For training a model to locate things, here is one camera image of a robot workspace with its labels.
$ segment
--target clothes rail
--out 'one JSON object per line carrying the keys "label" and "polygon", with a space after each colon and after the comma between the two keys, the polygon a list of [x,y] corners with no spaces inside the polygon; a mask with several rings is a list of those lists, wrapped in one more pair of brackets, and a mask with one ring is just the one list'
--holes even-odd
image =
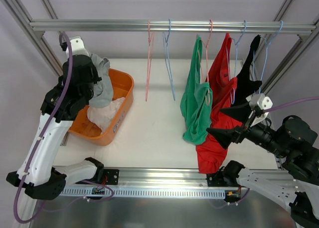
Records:
{"label": "clothes rail", "polygon": [[[213,32],[242,33],[244,22],[214,21]],[[30,22],[34,31],[148,31],[148,20],[91,20],[91,19],[34,19]],[[275,33],[280,22],[247,22],[245,33]],[[281,34],[310,35],[316,28],[308,23],[285,22]],[[207,21],[171,21],[171,32],[209,32]],[[169,21],[150,21],[150,31],[168,32]]]}

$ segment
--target orange basket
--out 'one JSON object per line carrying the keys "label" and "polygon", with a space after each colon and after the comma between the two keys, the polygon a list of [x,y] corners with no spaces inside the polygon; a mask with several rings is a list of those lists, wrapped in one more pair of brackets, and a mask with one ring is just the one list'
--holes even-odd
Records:
{"label": "orange basket", "polygon": [[87,110],[89,106],[86,106],[78,113],[75,121],[69,129],[69,132],[85,138],[99,146],[106,146],[112,142],[133,103],[133,78],[127,73],[114,69],[109,70],[109,76],[113,86],[113,100],[121,97],[125,97],[125,99],[119,110],[116,112],[115,117],[106,132],[101,134],[102,131],[99,127],[89,121],[87,117]]}

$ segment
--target green garment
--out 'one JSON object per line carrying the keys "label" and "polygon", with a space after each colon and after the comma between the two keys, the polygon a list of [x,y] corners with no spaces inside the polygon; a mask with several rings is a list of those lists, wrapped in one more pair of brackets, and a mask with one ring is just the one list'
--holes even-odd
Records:
{"label": "green garment", "polygon": [[[208,82],[200,83],[200,61],[202,41],[198,36],[191,59],[185,93],[180,102],[181,114],[185,118],[185,141],[200,145],[207,137],[206,129],[211,125],[210,113],[213,102],[213,92]],[[210,103],[207,105],[205,95],[209,93]]]}

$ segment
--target gray cloth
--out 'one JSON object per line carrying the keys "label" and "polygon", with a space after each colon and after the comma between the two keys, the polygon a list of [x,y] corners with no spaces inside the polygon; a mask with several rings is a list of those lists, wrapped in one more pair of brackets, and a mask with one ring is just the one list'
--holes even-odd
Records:
{"label": "gray cloth", "polygon": [[96,54],[91,54],[91,59],[102,80],[94,85],[94,96],[89,104],[95,108],[104,108],[110,104],[113,98],[113,87],[109,77],[110,61]]}

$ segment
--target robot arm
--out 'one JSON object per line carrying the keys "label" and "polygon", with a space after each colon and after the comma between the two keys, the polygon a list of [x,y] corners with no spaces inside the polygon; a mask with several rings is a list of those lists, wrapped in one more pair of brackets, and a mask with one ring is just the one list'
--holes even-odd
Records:
{"label": "robot arm", "polygon": [[[77,37],[74,40],[77,43],[81,39]],[[23,188],[25,188],[25,193],[33,199],[53,200],[63,191],[66,185],[84,179],[99,182],[102,178],[104,165],[93,158],[86,158],[84,161],[71,166],[52,167],[64,135],[78,112],[89,104],[89,100],[93,97],[93,85],[101,80],[87,52],[75,53],[72,58],[71,81],[57,113],[46,128],[44,135],[39,137],[61,96],[68,74],[68,62],[63,64],[63,75],[59,77],[58,84],[45,96],[41,106],[42,114],[39,127],[24,163],[17,171],[10,172],[6,178],[8,182],[18,187],[22,177],[26,175]],[[38,141],[40,141],[39,146],[26,174],[24,171],[27,161],[35,143]]]}
{"label": "robot arm", "polygon": [[233,129],[208,128],[207,131],[225,148],[230,143],[240,143],[245,138],[279,158],[285,158],[283,168],[293,176],[305,192],[288,191],[268,180],[256,176],[242,164],[231,161],[222,171],[230,185],[242,185],[273,200],[292,218],[306,228],[319,227],[319,150],[313,147],[317,133],[301,118],[291,115],[283,120],[278,130],[260,122],[266,118],[263,109],[272,103],[263,94],[256,95],[250,103],[221,112],[243,122]]}

